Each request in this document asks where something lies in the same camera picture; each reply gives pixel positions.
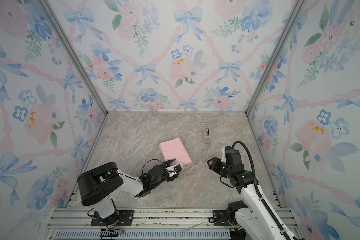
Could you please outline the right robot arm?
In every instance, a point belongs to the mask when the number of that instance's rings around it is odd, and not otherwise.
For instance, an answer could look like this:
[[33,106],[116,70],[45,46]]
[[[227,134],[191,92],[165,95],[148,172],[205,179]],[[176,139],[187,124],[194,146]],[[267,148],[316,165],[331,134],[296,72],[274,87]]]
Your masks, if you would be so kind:
[[221,178],[227,178],[225,186],[238,191],[242,200],[228,204],[230,224],[243,227],[253,240],[297,240],[298,237],[278,216],[266,198],[256,177],[253,158],[246,150],[251,170],[242,163],[241,154],[230,146],[222,148],[222,157],[207,161],[209,169]]

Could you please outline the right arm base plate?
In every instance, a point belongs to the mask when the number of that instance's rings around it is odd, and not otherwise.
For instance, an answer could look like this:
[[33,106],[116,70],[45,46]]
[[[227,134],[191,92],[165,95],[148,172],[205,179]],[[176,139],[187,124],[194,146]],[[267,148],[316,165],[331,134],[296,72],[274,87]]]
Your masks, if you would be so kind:
[[213,217],[209,218],[208,223],[215,227],[248,227],[253,224],[255,217],[250,209],[242,208],[235,212],[227,210],[213,210]]

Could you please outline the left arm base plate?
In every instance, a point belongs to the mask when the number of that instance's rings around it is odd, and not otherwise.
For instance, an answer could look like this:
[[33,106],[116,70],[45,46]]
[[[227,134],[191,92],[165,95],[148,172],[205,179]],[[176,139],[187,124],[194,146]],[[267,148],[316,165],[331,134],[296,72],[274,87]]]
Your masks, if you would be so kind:
[[132,225],[133,210],[117,210],[109,217],[102,219],[97,211],[92,215],[92,227],[130,227]]

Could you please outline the purple wrapping paper sheet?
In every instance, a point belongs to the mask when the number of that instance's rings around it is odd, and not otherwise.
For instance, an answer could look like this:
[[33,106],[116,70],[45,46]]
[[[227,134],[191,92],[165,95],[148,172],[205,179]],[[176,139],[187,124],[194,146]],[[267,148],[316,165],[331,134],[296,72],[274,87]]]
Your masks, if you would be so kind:
[[184,169],[190,168],[193,164],[190,155],[188,154],[181,138],[175,138],[170,141],[159,144],[159,149],[165,161],[171,161],[171,166],[182,164]]

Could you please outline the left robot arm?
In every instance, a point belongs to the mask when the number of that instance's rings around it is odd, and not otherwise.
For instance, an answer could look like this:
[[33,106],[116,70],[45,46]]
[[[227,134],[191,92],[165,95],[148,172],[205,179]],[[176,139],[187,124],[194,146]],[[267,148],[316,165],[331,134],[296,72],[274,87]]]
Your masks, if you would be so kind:
[[129,193],[136,198],[144,197],[164,182],[178,178],[184,169],[182,164],[173,165],[168,160],[155,165],[147,173],[133,177],[118,169],[115,162],[96,167],[80,174],[77,178],[81,203],[91,207],[92,226],[115,226],[122,219],[115,202],[110,197],[114,191]]

